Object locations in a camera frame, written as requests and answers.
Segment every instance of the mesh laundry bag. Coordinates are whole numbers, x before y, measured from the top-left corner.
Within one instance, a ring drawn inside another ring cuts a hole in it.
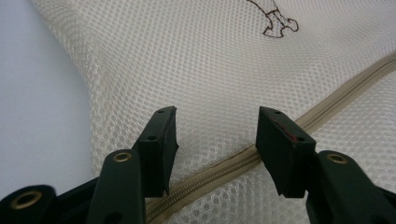
[[[393,1],[34,3],[89,87],[95,173],[109,152],[133,145],[153,111],[175,105],[180,148],[171,186],[251,146],[260,105],[297,119],[396,50]],[[275,193],[260,182],[268,175],[262,172],[255,168],[214,191],[209,210],[215,198],[232,199],[224,190],[251,190],[254,199],[244,198],[239,209],[262,214],[267,205],[251,201]],[[246,186],[233,188],[238,183]],[[286,222],[274,212],[293,209],[282,202],[266,210],[269,221]],[[304,220],[303,210],[292,212],[291,222]]]

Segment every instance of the line drawing on fabric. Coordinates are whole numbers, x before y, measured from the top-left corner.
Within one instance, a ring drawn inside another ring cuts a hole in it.
[[[282,38],[283,32],[289,29],[293,32],[299,30],[298,22],[291,18],[285,18],[280,13],[275,0],[266,1],[266,4],[259,4],[260,0],[247,0],[249,3],[256,6],[267,18],[269,25],[265,28],[263,35],[272,38]]]

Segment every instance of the beige zipper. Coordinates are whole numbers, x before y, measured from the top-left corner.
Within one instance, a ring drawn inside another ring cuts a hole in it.
[[[396,53],[389,55],[347,81],[324,101],[298,118],[296,123],[307,133],[314,132],[380,78],[394,70],[396,70]],[[239,154],[174,185],[170,189],[169,196],[155,199],[146,205],[147,223],[164,222],[184,206],[244,174],[261,162],[256,148],[251,146]]]

